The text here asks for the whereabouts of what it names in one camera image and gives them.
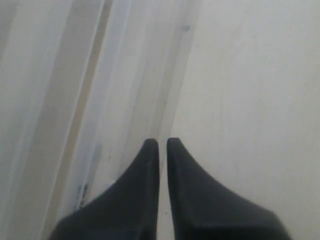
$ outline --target white wall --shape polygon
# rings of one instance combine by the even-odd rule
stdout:
[[[320,239],[319,43],[318,0],[203,0],[171,133],[295,240]]]

